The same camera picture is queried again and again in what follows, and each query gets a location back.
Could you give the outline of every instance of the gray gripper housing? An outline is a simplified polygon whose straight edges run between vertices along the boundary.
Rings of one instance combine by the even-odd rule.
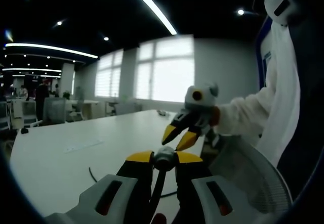
[[[118,182],[121,185],[112,200],[107,215],[101,215],[96,211],[96,206],[113,182]],[[136,182],[136,178],[108,174],[80,194],[76,207],[66,213],[53,213],[45,220],[50,224],[122,224]]]

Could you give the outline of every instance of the led strip light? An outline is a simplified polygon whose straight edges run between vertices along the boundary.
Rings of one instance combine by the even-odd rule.
[[[33,43],[7,43],[5,47],[35,47],[35,48],[42,48],[42,49],[50,49],[50,50],[56,50],[56,51],[64,51],[64,52],[69,52],[77,55],[82,55],[82,56],[88,56],[91,58],[97,59],[98,56],[94,56],[91,54],[79,52],[79,51],[73,51],[69,49],[64,49],[60,47],[54,47],[54,46],[44,46],[42,44],[33,44]]]
[[[62,72],[61,70],[52,69],[38,69],[38,68],[5,68],[2,71],[52,71],[52,72]]]

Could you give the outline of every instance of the white chair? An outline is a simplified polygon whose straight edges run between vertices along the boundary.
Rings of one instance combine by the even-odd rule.
[[[138,111],[136,103],[119,103],[115,105],[116,115],[130,114]]]
[[[73,121],[75,121],[75,118],[78,116],[81,118],[81,120],[84,120],[84,117],[82,114],[82,108],[83,108],[84,101],[85,101],[84,99],[78,100],[76,103],[75,111],[70,112],[70,116],[73,119]]]
[[[66,123],[65,98],[45,98],[43,109],[43,120],[37,121],[30,127],[39,126],[43,122],[50,124]]]
[[[10,129],[7,102],[0,102],[0,130]]]
[[[35,101],[22,101],[22,119],[24,126],[30,126],[38,121],[36,115],[36,102]]]

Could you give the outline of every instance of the white table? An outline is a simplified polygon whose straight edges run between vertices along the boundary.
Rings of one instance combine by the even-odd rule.
[[[97,105],[99,101],[94,100],[85,100],[83,103],[82,113],[86,119],[92,119],[93,118],[93,105]],[[77,100],[66,100],[67,109],[69,111],[72,110],[72,105],[77,105]]]
[[[116,174],[125,159],[146,150],[157,151],[166,126],[174,117],[162,117],[155,110],[114,117],[30,128],[18,133],[10,166],[27,198],[42,216],[66,212],[78,204],[81,192],[94,184],[90,167],[97,180]],[[169,146],[175,148],[183,133]],[[66,153],[67,149],[97,144]],[[187,149],[200,155],[203,138]],[[164,193],[176,190],[174,169],[168,172]],[[160,200],[157,212],[171,223],[179,209],[176,195]]]

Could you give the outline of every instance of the window blind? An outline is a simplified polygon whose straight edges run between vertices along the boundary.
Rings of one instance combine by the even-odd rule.
[[[191,36],[140,45],[136,98],[184,102],[191,85],[194,85],[194,48]]]
[[[117,51],[100,58],[95,82],[96,97],[119,97],[122,60],[123,51]]]

